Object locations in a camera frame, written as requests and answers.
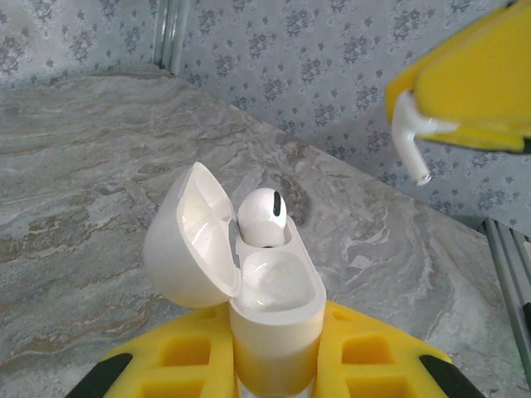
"yellow foam holder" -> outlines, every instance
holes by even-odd
[[[386,87],[386,114],[413,90],[426,117],[457,122],[419,138],[523,152],[531,138],[531,1],[500,7],[441,43]]]
[[[484,398],[444,352],[336,303],[318,343],[312,398]],[[237,398],[233,352],[227,304],[196,309],[110,351],[67,398]]]

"marble countertop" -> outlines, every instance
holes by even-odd
[[[329,298],[447,352],[487,397],[528,397],[485,238],[150,67],[0,92],[0,396],[64,396],[186,309],[141,247],[204,163],[235,208],[280,190]]]

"patterned wall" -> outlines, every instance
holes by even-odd
[[[150,61],[158,0],[0,1],[0,85]]]
[[[194,0],[181,73],[452,216],[492,216],[531,234],[531,157],[438,144],[416,188],[384,118],[385,84],[503,0]]]

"earbud charging case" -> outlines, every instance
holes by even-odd
[[[291,396],[311,383],[326,291],[290,217],[283,246],[247,245],[222,186],[195,163],[164,198],[143,254],[173,303],[229,302],[236,374],[253,394]]]

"white earbud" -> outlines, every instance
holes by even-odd
[[[255,247],[278,247],[285,243],[285,202],[271,188],[260,188],[245,198],[238,209],[243,241]]]

